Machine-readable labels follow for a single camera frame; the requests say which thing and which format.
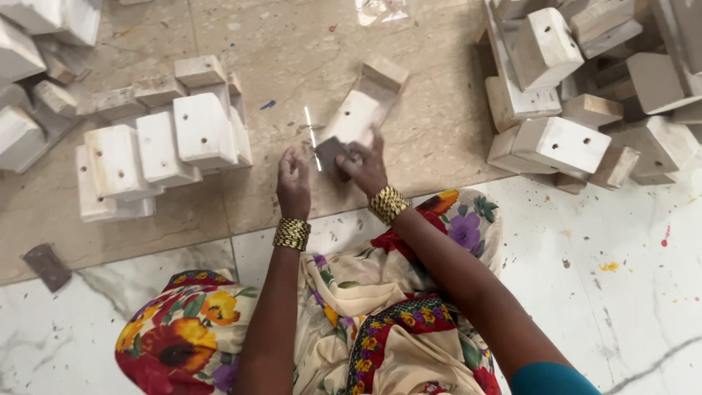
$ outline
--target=purple flower print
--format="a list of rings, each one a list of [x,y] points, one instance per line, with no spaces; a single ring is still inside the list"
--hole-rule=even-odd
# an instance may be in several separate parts
[[[451,219],[449,237],[463,248],[471,249],[480,243],[480,218],[474,212],[470,212],[466,217],[457,215]]]

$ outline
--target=stack of wooden blocks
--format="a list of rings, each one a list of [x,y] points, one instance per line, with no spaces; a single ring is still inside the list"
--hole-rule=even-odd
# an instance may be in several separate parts
[[[27,171],[79,122],[79,81],[91,69],[72,46],[95,45],[101,8],[101,0],[0,1],[0,169]]]
[[[702,0],[484,0],[484,14],[489,164],[574,195],[699,167]]]
[[[240,86],[215,56],[202,56],[176,61],[175,76],[80,102],[79,116],[112,125],[86,132],[76,148],[82,220],[151,216],[166,188],[250,167]]]

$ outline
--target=wooden block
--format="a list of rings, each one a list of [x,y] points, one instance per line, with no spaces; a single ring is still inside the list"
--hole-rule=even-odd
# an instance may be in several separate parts
[[[85,145],[76,147],[76,173],[78,174],[78,197],[83,222],[118,221],[156,214],[156,200],[153,197],[133,202],[99,197],[95,189],[88,148]]]
[[[641,152],[633,170],[637,176],[679,171],[699,150],[690,129],[668,117],[655,116],[628,124],[610,136],[612,147],[626,145]]]
[[[31,35],[58,32],[61,29],[61,1],[3,0],[0,14],[11,19]]]
[[[512,150],[532,162],[561,171],[594,173],[611,138],[558,117],[527,120]]]
[[[191,89],[227,82],[224,68],[214,55],[177,60],[175,78]]]
[[[649,115],[702,100],[702,96],[686,95],[669,55],[640,52],[626,64],[641,106]]]
[[[46,145],[44,130],[20,108],[0,110],[0,169],[23,173]]]
[[[511,171],[515,174],[551,174],[557,172],[556,169],[520,158],[512,153],[512,146],[517,138],[518,132],[519,127],[513,127],[505,133],[499,134],[493,138],[492,147],[487,156],[487,164],[502,170]]]
[[[0,59],[0,85],[46,70],[32,38],[3,18],[0,18]]]
[[[180,158],[201,170],[237,164],[229,114],[214,93],[173,101]]]
[[[606,189],[619,189],[631,174],[641,153],[626,146],[609,147],[589,182]]]
[[[134,83],[134,97],[148,105],[170,105],[173,99],[187,96],[187,89],[172,75],[143,79]]]
[[[510,114],[513,113],[518,119],[534,119],[560,114],[561,104],[555,89],[522,92],[501,31],[502,21],[495,19],[493,7],[494,4],[490,0],[484,1],[483,10],[489,23],[487,31],[500,81],[507,94],[506,97],[509,98]]]
[[[673,115],[673,122],[679,124],[702,124],[702,101],[676,109]]]
[[[96,114],[108,121],[146,114],[146,106],[136,100],[134,88],[115,89],[95,95]]]
[[[600,127],[624,118],[624,107],[616,101],[585,94],[564,103],[561,117]]]
[[[523,91],[555,88],[585,62],[555,8],[526,17],[510,58]]]
[[[146,181],[167,188],[202,181],[200,170],[178,157],[172,111],[138,118],[136,124]]]
[[[588,42],[631,18],[634,0],[601,0],[571,18],[571,28],[578,43]]]
[[[78,102],[62,87],[43,80],[34,87],[37,95],[53,112],[63,117],[76,117]]]
[[[643,33],[643,31],[644,27],[640,23],[633,19],[629,19],[623,24],[607,30],[594,39],[580,44],[580,49],[583,50],[583,53],[587,59],[592,59],[595,56],[638,36],[639,34]]]
[[[502,88],[500,77],[487,77],[485,79],[487,100],[490,103],[492,120],[495,122],[495,128],[498,133],[503,133],[519,122],[514,114],[510,114],[510,107],[507,104],[508,98]]]
[[[84,134],[99,198],[131,202],[164,193],[144,179],[136,130],[118,125]]]

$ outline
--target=floral dress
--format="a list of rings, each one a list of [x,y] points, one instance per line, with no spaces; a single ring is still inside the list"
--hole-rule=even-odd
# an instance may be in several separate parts
[[[501,273],[502,219],[474,190],[416,208]],[[226,394],[260,291],[228,271],[173,276],[115,348],[147,394]],[[492,355],[394,230],[344,253],[303,255],[298,274],[293,393],[500,394]]]

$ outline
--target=yellow flower print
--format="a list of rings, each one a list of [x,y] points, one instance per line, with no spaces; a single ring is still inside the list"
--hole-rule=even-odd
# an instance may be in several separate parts
[[[412,317],[412,313],[408,313],[405,311],[402,314],[400,314],[400,316],[402,317],[404,323],[406,323],[408,326],[414,326],[414,318]]]
[[[237,298],[230,295],[229,292],[219,291],[205,299],[200,314],[217,325],[225,326],[239,320],[241,314],[234,311],[236,305]]]
[[[422,307],[422,316],[424,317],[424,321],[434,323],[434,314],[432,314],[432,311],[426,307]]]
[[[369,371],[371,369],[371,366],[373,366],[373,363],[367,359],[359,359],[358,362],[356,362],[356,370],[360,372]]]
[[[366,391],[366,385],[363,384],[362,381],[359,381],[356,383],[356,385],[353,387],[353,390],[351,391],[352,395],[361,395]]]
[[[373,351],[378,345],[378,340],[375,337],[367,337],[361,342],[363,348]]]

